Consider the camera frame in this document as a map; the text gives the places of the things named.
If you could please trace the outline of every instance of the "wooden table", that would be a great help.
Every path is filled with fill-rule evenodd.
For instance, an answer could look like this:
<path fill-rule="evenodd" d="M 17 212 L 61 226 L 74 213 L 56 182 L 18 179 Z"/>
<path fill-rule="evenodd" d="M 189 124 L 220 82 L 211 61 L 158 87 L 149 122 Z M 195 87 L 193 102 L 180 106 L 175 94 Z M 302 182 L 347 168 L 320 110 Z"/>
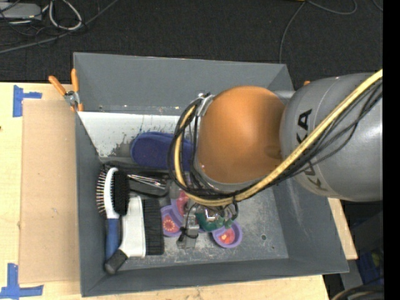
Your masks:
<path fill-rule="evenodd" d="M 48 98 L 61 98 L 50 84 L 0 82 L 0 287 L 7 285 L 7 263 L 19 263 L 19 220 L 21 198 L 21 144 L 23 116 L 13 117 L 13 87 L 17 84 L 24 92 L 37 91 Z M 67 90 L 72 86 L 64 85 Z M 68 110 L 66 102 L 60 102 Z M 341 203 L 329 203 L 337 224 L 339 236 L 348 260 L 357 259 L 357 252 L 344 216 Z M 33 299 L 81 299 L 79 281 L 43 281 L 42 296 Z M 21 287 L 37 286 L 21 284 Z M 98 300 L 152 299 L 152 300 L 328 300 L 322 276 L 304 276 L 269 279 L 256 282 L 221 284 L 217 286 L 189 287 L 163 291 L 139 292 L 115 296 L 93 297 Z"/>

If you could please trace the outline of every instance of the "blue brush handle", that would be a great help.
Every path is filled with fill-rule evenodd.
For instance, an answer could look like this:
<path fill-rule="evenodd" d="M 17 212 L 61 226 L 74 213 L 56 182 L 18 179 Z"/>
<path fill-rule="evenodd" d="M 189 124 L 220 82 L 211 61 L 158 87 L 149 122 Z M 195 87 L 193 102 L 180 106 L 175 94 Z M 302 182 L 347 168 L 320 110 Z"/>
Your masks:
<path fill-rule="evenodd" d="M 119 219 L 107 219 L 106 260 L 108 260 L 119 247 Z"/>

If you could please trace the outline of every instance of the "black carpet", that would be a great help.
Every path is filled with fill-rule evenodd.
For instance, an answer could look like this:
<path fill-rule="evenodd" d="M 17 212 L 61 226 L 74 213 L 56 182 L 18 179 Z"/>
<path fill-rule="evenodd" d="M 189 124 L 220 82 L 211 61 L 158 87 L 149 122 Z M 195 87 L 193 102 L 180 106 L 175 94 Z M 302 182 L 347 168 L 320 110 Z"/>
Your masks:
<path fill-rule="evenodd" d="M 88 22 L 114 0 L 68 1 Z M 60 0 L 54 17 L 76 24 Z M 40 43 L 63 33 L 43 19 L 13 27 L 0 20 L 0 81 L 47 82 L 52 74 L 69 83 L 76 51 L 284 63 L 296 89 L 383 66 L 383 0 L 119 0 L 82 30 Z"/>

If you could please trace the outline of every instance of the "blue tape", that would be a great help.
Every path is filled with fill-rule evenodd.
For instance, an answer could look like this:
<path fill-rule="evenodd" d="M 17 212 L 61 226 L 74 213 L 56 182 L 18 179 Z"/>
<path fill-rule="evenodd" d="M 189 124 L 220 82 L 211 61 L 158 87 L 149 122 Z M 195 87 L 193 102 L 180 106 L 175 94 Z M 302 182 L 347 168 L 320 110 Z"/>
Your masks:
<path fill-rule="evenodd" d="M 18 284 L 18 266 L 13 263 L 7 265 L 7 286 L 2 287 L 0 299 L 19 300 L 20 297 L 41 296 L 43 285 L 37 287 L 19 287 Z"/>
<path fill-rule="evenodd" d="M 12 116 L 21 117 L 23 115 L 23 99 L 41 99 L 42 94 L 40 92 L 28 92 L 24 93 L 24 89 L 14 85 L 14 106 L 12 107 Z"/>

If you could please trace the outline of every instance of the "black handle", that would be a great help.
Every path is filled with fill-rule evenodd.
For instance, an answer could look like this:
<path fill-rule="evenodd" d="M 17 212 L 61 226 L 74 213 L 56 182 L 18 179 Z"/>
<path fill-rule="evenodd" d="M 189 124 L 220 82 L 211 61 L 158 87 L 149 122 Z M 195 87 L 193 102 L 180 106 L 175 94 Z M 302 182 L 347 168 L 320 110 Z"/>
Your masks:
<path fill-rule="evenodd" d="M 104 269 L 108 274 L 116 274 L 118 269 L 124 264 L 128 256 L 118 249 L 104 264 Z"/>

